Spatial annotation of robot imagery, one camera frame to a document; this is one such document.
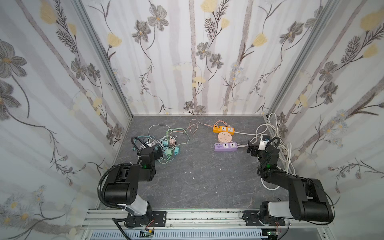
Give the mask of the teal charger plug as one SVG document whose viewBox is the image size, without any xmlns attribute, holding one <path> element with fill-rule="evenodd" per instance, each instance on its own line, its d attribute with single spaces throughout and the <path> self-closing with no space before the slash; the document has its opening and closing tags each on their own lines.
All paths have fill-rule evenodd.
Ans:
<svg viewBox="0 0 384 240">
<path fill-rule="evenodd" d="M 174 155 L 177 156 L 179 153 L 180 153 L 180 148 L 179 147 L 175 147 Z"/>
</svg>

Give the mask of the purple power strip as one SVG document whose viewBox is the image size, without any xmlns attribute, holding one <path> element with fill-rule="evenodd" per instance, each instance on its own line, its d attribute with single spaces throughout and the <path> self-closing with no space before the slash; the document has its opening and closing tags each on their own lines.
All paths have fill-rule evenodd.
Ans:
<svg viewBox="0 0 384 240">
<path fill-rule="evenodd" d="M 238 149 L 237 143 L 215 143 L 215 152 L 234 152 Z"/>
</svg>

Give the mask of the orange power strip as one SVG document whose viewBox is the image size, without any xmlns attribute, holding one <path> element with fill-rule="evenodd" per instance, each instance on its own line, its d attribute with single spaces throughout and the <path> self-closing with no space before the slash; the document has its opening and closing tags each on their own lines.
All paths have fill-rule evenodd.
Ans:
<svg viewBox="0 0 384 240">
<path fill-rule="evenodd" d="M 213 125 L 213 132 L 214 133 L 226 132 L 226 133 L 229 133 L 230 135 L 234 135 L 235 129 L 233 127 Z"/>
</svg>

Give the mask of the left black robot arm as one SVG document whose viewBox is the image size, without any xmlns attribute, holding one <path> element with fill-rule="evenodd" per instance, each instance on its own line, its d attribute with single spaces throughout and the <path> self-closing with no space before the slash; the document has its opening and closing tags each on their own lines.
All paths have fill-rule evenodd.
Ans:
<svg viewBox="0 0 384 240">
<path fill-rule="evenodd" d="M 101 177 L 97 195 L 100 202 L 112 209 L 120 209 L 128 213 L 124 219 L 113 218 L 126 228 L 154 225 L 155 216 L 151 204 L 138 194 L 140 182 L 151 182 L 156 175 L 156 161 L 164 156 L 162 148 L 156 144 L 146 143 L 138 137 L 132 137 L 131 143 L 137 151 L 135 164 L 122 163 L 112 166 Z"/>
</svg>

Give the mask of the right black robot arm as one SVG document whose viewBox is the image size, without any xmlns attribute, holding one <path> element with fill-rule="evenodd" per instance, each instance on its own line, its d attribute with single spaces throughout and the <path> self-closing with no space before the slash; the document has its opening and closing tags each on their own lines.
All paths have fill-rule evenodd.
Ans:
<svg viewBox="0 0 384 240">
<path fill-rule="evenodd" d="M 289 196 L 285 202 L 262 202 L 257 213 L 258 220 L 263 225 L 279 219 L 305 221 L 318 226 L 332 223 L 336 210 L 321 181 L 290 174 L 278 168 L 280 143 L 281 139 L 274 137 L 264 147 L 251 142 L 247 144 L 247 153 L 257 157 L 260 163 L 257 175 L 265 182 L 287 190 Z"/>
</svg>

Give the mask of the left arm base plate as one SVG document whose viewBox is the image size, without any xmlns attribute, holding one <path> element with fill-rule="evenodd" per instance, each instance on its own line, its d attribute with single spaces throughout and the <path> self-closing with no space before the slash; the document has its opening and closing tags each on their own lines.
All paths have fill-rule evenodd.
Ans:
<svg viewBox="0 0 384 240">
<path fill-rule="evenodd" d="M 124 220 L 124 226 L 128 229 L 135 227 L 165 227 L 166 220 L 166 211 L 152 211 L 143 216 L 129 216 Z"/>
</svg>

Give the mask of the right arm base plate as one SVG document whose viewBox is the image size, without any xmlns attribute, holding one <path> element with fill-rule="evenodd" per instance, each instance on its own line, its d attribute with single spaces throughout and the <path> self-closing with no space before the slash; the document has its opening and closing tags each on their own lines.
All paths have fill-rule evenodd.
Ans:
<svg viewBox="0 0 384 240">
<path fill-rule="evenodd" d="M 284 227 L 286 226 L 283 218 L 271 217 L 260 214 L 260 211 L 243 211 L 242 220 L 247 227 Z"/>
</svg>

